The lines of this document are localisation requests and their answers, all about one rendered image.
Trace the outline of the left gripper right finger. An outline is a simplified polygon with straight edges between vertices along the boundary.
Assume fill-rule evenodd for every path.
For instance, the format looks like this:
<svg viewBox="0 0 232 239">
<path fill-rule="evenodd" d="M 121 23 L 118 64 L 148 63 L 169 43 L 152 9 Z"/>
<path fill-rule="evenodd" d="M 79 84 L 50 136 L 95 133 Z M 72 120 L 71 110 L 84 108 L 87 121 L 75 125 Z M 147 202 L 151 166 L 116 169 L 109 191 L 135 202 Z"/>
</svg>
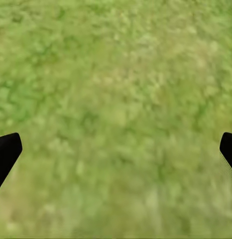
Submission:
<svg viewBox="0 0 232 239">
<path fill-rule="evenodd" d="M 220 144 L 220 150 L 232 167 L 232 133 L 224 133 Z"/>
</svg>

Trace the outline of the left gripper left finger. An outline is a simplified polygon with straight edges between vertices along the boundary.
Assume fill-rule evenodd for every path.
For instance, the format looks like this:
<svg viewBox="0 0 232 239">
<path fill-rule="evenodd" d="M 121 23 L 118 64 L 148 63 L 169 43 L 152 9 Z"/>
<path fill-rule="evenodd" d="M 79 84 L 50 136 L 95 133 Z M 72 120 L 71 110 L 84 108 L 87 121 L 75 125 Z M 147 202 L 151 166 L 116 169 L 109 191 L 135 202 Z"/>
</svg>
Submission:
<svg viewBox="0 0 232 239">
<path fill-rule="evenodd" d="M 22 153 L 19 133 L 0 137 L 0 187 Z"/>
</svg>

